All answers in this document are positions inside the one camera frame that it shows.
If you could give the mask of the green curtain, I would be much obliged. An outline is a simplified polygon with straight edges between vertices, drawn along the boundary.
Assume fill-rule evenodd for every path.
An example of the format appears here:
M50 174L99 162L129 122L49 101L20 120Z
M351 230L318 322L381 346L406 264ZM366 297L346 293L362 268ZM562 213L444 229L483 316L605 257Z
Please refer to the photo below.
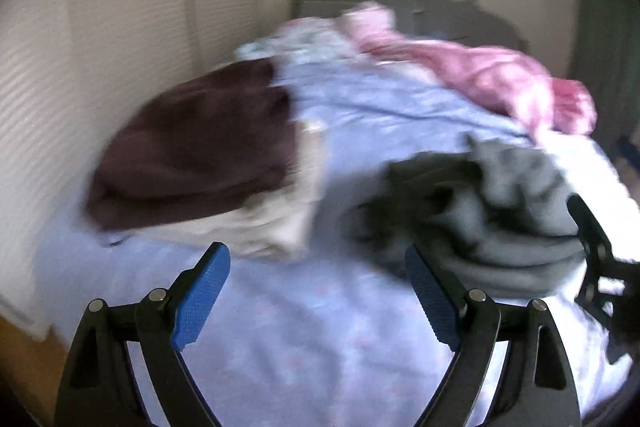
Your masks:
M639 0L579 0L570 75L592 95L592 137L615 154L639 124Z

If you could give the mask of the grey pants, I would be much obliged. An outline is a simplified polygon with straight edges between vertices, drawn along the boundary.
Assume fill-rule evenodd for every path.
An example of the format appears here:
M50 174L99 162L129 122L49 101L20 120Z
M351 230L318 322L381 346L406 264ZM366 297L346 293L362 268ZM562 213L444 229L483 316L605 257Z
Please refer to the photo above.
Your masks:
M391 161L382 181L349 210L346 234L395 277L416 244L467 288L532 299L559 291L584 262L573 189L542 150L468 138L463 152Z

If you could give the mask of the blue striped floral bedsheet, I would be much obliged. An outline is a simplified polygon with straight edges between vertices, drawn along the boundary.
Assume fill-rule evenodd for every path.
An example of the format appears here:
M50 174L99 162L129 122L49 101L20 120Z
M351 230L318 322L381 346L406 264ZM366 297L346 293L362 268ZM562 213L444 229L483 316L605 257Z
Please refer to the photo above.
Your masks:
M378 191L387 161L463 150L472 132L530 142L513 120L399 75L316 65L287 68L280 83L299 116L328 132L328 191L310 247L293 263L233 259L186 364L224 426L412 426L451 353L411 286L371 265L343 218ZM137 303L206 249L96 233L81 199L67 199L53 218L36 264L49 320L67 344L91 299ZM586 413L622 387L630 361L608 364L606 333L575 306L576 291L546 300Z

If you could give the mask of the folded cream garment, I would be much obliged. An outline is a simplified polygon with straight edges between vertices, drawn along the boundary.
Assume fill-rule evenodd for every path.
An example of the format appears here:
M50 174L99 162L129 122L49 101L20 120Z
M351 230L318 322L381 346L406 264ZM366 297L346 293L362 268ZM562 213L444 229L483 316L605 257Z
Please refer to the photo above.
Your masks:
M297 162L279 190L256 194L240 208L198 220L126 231L193 247L226 244L239 257L295 261L308 249L318 205L326 194L326 125L296 122Z

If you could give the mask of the pink quilt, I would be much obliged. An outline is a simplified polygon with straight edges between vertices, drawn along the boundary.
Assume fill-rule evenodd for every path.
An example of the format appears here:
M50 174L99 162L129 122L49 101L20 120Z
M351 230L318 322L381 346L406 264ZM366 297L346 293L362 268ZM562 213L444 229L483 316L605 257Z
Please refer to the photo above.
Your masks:
M590 135L596 127L596 106L588 89L577 80L552 76L521 51L411 39L396 30L393 11L373 1L344 12L338 23L361 52L434 72L443 86L519 122L537 144L551 131Z

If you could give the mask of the grey headboard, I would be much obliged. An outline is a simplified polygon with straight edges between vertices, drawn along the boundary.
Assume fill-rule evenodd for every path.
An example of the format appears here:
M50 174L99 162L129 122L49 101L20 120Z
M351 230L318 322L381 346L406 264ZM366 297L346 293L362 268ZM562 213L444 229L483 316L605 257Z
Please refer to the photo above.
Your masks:
M291 16L334 18L366 1L390 8L397 30L409 37L528 50L516 26L484 10L475 0L291 0Z

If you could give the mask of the light floral pillow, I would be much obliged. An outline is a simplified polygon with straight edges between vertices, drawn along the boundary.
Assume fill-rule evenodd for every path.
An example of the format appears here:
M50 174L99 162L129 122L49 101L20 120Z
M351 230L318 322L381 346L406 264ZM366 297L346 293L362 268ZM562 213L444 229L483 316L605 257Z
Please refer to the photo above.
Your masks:
M362 59L358 48L338 29L337 23L321 17L288 20L271 35L242 44L234 56L238 61L273 58L292 65L357 63Z

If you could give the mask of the folded maroon garment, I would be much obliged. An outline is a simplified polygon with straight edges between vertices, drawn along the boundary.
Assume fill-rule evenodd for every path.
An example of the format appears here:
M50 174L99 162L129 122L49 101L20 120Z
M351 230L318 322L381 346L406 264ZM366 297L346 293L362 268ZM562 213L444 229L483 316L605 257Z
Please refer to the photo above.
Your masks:
M107 145L86 213L104 231L220 215L277 190L296 161L288 91L269 58L235 62L143 105Z

